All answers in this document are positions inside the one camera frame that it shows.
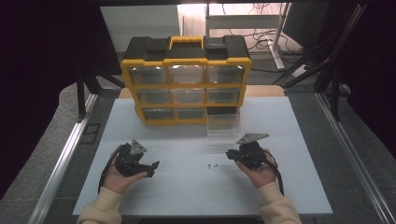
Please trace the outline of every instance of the person's right hand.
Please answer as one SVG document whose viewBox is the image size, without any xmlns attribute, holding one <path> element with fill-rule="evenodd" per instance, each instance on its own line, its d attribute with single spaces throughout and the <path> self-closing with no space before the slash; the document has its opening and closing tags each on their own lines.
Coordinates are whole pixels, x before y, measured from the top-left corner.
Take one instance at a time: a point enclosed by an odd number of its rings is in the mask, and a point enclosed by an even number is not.
<svg viewBox="0 0 396 224">
<path fill-rule="evenodd" d="M 264 153 L 266 159 L 269 162 L 271 162 L 273 165 L 277 166 L 277 164 L 275 164 L 273 158 L 268 154 L 270 152 L 270 150 L 265 148 L 264 151 L 266 151 Z M 250 178 L 251 183 L 253 184 L 253 186 L 256 189 L 259 189 L 260 187 L 262 187 L 264 185 L 267 185 L 269 183 L 276 181 L 276 175 L 275 175 L 273 169 L 271 169 L 271 167 L 269 167 L 267 164 L 264 164 L 259 169 L 252 171 L 252 170 L 248 169 L 246 167 L 246 165 L 244 165 L 240 161 L 236 161 L 235 163 L 239 167 L 239 169 Z"/>
</svg>

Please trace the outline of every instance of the beige sleeve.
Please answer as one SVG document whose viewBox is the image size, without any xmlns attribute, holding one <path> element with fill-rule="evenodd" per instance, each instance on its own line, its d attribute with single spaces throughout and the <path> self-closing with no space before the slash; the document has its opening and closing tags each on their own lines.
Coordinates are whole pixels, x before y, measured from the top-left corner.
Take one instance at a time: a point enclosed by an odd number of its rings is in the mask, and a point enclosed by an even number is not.
<svg viewBox="0 0 396 224">
<path fill-rule="evenodd" d="M 262 186 L 257 191 L 263 200 L 261 211 L 265 224 L 301 223 L 291 199 L 280 193 L 276 182 Z"/>
<path fill-rule="evenodd" d="M 122 195 L 103 187 L 93 203 L 87 204 L 79 215 L 77 224 L 120 224 L 119 213 Z"/>
</svg>

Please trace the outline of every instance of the aluminum rail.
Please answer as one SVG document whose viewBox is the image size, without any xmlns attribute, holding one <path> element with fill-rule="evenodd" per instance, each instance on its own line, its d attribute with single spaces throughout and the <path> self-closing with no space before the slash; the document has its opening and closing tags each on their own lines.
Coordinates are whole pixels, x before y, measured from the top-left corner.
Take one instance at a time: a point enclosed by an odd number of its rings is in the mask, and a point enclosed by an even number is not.
<svg viewBox="0 0 396 224">
<path fill-rule="evenodd" d="M 43 193 L 41 194 L 37 204 L 35 205 L 35 210 L 30 216 L 28 223 L 41 224 L 44 222 L 47 213 L 50 210 L 53 199 L 55 198 L 56 192 L 58 191 L 58 188 L 60 187 L 62 180 L 64 179 L 64 174 L 66 173 L 67 166 L 72 159 L 78 140 L 81 137 L 85 126 L 88 123 L 88 119 L 90 118 L 92 108 L 96 99 L 97 95 L 91 94 L 88 97 L 87 103 L 85 104 L 85 108 L 87 110 L 86 116 L 80 123 L 76 123 L 73 131 L 67 139 L 61 156 L 59 157 L 59 160 L 56 163 L 51 176 L 49 177 L 49 181 L 47 182 Z"/>
<path fill-rule="evenodd" d="M 320 106 L 326 114 L 327 119 L 332 125 L 332 129 L 337 135 L 337 138 L 340 141 L 347 158 L 349 159 L 353 169 L 355 170 L 355 173 L 361 181 L 363 188 L 366 190 L 366 193 L 369 196 L 369 199 L 371 200 L 376 212 L 381 218 L 382 223 L 395 224 L 396 221 L 394 215 L 390 212 L 387 201 L 385 200 L 377 184 L 374 182 L 366 167 L 364 166 L 358 152 L 348 138 L 347 132 L 344 130 L 342 124 L 338 122 L 332 115 L 332 112 L 329 109 L 330 104 L 326 98 L 325 93 L 318 92 L 316 93 L 316 96 Z"/>
</svg>

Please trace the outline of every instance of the person's left hand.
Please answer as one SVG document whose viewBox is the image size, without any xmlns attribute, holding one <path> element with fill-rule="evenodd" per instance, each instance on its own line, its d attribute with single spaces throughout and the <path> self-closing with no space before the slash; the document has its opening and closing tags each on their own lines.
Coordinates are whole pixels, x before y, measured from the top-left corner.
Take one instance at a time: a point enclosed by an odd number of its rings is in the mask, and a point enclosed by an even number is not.
<svg viewBox="0 0 396 224">
<path fill-rule="evenodd" d="M 128 186 L 148 175 L 147 172 L 143 172 L 137 175 L 123 176 L 114 166 L 115 160 L 116 157 L 113 159 L 113 162 L 111 162 L 111 166 L 107 171 L 106 178 L 103 183 L 103 187 L 106 189 L 110 189 L 118 194 L 123 194 Z"/>
</svg>

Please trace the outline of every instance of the clear plastic container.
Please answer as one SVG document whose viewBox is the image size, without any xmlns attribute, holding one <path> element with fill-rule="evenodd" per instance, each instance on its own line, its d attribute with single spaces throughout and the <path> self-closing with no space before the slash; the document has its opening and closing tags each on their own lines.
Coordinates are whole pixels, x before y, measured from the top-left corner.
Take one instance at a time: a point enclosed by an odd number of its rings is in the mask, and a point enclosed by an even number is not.
<svg viewBox="0 0 396 224">
<path fill-rule="evenodd" d="M 144 89 L 136 90 L 140 104 L 170 104 L 169 89 Z"/>
<path fill-rule="evenodd" d="M 135 85 L 155 85 L 168 82 L 164 67 L 131 67 L 129 73 Z"/>
<path fill-rule="evenodd" d="M 209 83 L 241 83 L 245 66 L 210 65 L 207 67 Z"/>
<path fill-rule="evenodd" d="M 173 119 L 174 113 L 172 108 L 143 108 L 146 119 Z"/>
<path fill-rule="evenodd" d="M 172 89 L 175 104 L 202 104 L 204 102 L 204 89 Z"/>
<path fill-rule="evenodd" d="M 178 119 L 203 119 L 205 109 L 203 107 L 178 107 L 175 108 Z"/>
<path fill-rule="evenodd" d="M 174 65 L 168 67 L 173 83 L 203 83 L 204 67 L 201 65 Z"/>
<path fill-rule="evenodd" d="M 235 144 L 241 134 L 238 114 L 206 115 L 209 145 Z"/>
<path fill-rule="evenodd" d="M 207 88 L 209 103 L 237 103 L 240 89 L 238 88 Z"/>
</svg>

